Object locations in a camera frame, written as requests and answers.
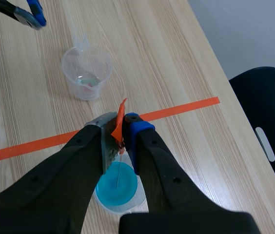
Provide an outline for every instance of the floor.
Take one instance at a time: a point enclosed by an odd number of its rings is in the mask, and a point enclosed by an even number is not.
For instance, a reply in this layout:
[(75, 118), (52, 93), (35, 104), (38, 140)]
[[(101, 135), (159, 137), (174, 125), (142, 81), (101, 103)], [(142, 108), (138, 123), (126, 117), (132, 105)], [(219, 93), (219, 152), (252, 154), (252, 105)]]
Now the floor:
[(226, 76), (275, 67), (275, 0), (188, 0)]

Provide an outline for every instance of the cup rim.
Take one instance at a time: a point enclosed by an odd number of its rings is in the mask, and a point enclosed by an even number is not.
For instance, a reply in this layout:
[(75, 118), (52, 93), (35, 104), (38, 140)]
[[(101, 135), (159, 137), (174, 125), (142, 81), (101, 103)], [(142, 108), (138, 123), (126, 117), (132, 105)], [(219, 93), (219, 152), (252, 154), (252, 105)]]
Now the cup rim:
[(113, 70), (113, 60), (112, 60), (110, 54), (107, 53), (106, 51), (102, 50), (101, 48), (99, 48), (99, 47), (94, 47), (94, 46), (90, 46), (90, 47), (88, 47), (88, 48), (86, 48), (86, 49), (84, 49), (84, 50), (81, 50), (82, 52), (84, 52), (84, 51), (87, 51), (87, 50), (90, 50), (90, 49), (95, 49), (95, 50), (99, 50), (99, 51), (103, 52), (103, 53), (107, 56), (107, 60), (108, 60), (108, 62), (109, 62), (108, 64), (110, 65), (110, 66), (108, 66), (108, 71), (107, 71), (106, 79), (100, 81), (96, 86), (91, 87), (91, 86), (89, 86), (88, 84), (80, 84), (80, 83), (77, 83), (74, 79), (72, 79), (72, 78), (66, 73), (66, 71), (65, 71), (64, 68), (63, 68), (63, 63), (64, 63), (64, 61), (65, 61), (65, 58), (66, 58), (67, 54), (68, 54), (70, 51), (74, 50), (74, 49), (77, 49), (77, 47), (72, 47), (72, 48), (68, 49), (68, 50), (64, 53), (63, 57), (61, 58), (60, 67), (61, 67), (61, 70), (63, 71), (65, 77), (66, 77), (67, 79), (69, 79), (71, 82), (73, 82), (73, 83), (74, 83), (75, 85), (77, 85), (77, 86), (86, 87), (86, 88), (88, 88), (88, 89), (90, 89), (90, 90), (97, 90), (97, 89), (99, 89), (99, 84), (103, 84), (103, 83), (105, 83), (106, 81), (108, 81), (109, 78), (110, 78), (110, 76), (111, 76), (111, 74), (112, 74), (112, 70)]

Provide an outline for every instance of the red object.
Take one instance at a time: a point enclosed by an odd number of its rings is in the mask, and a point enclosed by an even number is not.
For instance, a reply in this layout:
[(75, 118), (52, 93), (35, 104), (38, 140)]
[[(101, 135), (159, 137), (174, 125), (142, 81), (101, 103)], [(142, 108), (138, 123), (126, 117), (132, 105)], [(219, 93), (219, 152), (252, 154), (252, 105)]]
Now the red object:
[[(218, 97), (212, 97), (201, 101), (195, 101), (192, 103), (175, 106), (159, 111), (154, 111), (146, 114), (140, 115), (140, 117), (145, 121), (152, 121), (159, 118), (165, 118), (177, 114), (181, 114), (184, 112), (196, 110), (199, 108), (219, 104), (220, 101)], [(31, 142), (27, 142), (25, 144), (15, 145), (12, 147), (8, 147), (0, 150), (0, 160), (31, 153), (34, 151), (46, 149), (52, 146), (65, 144), (67, 143), (78, 131), (73, 131), (70, 133), (64, 133), (57, 136), (51, 136), (40, 140), (35, 140)]]

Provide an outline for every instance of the blue liquid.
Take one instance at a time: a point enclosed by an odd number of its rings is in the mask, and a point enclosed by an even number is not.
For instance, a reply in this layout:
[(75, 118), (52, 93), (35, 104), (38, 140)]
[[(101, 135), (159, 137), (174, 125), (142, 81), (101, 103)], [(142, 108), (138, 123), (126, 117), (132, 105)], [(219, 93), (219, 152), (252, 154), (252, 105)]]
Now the blue liquid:
[(123, 162), (113, 162), (99, 180), (95, 190), (104, 206), (120, 206), (133, 198), (138, 187), (138, 178), (133, 169)]

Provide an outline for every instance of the plastic cup with blue liquid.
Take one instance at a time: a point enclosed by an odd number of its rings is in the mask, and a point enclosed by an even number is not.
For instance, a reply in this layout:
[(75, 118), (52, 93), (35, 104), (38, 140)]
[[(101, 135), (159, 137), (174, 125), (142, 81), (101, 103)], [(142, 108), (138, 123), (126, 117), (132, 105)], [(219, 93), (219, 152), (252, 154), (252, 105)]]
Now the plastic cup with blue liquid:
[(99, 180), (95, 191), (99, 205), (114, 214), (130, 213), (146, 201), (142, 182), (127, 154), (120, 155)]

